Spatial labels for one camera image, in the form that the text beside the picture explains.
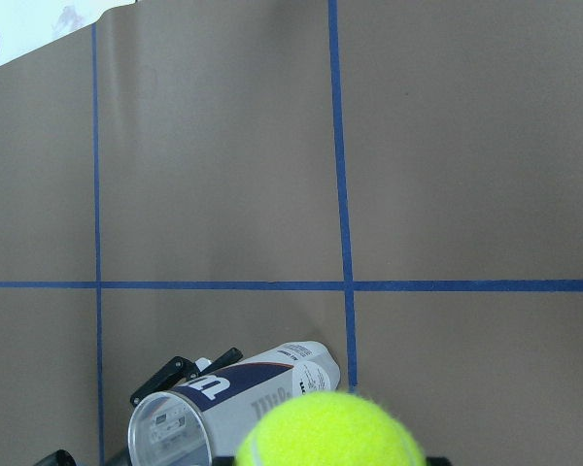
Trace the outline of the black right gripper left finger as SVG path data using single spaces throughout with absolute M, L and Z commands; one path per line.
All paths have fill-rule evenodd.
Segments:
M 212 459 L 212 466 L 234 466 L 234 456 L 216 456 Z

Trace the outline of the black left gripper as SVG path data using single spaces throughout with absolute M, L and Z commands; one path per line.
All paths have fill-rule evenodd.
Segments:
M 175 386 L 180 380 L 189 381 L 201 375 L 198 365 L 181 356 L 174 356 L 159 370 L 142 383 L 129 398 L 132 407 L 137 407 L 144 398 L 155 392 Z M 78 466 L 84 465 L 68 450 L 58 449 L 34 463 L 34 466 Z M 104 466 L 130 466 L 131 459 L 127 449 L 122 449 L 107 459 Z

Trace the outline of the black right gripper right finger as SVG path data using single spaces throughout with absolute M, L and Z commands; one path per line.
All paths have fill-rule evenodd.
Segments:
M 451 461 L 443 456 L 427 456 L 427 466 L 451 466 Z

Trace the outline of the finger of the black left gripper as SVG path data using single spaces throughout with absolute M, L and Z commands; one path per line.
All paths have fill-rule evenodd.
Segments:
M 231 348 L 222 354 L 220 357 L 215 359 L 211 364 L 201 370 L 201 375 L 207 375 L 220 370 L 224 367 L 230 366 L 234 363 L 239 362 L 243 358 L 243 353 L 238 348 Z

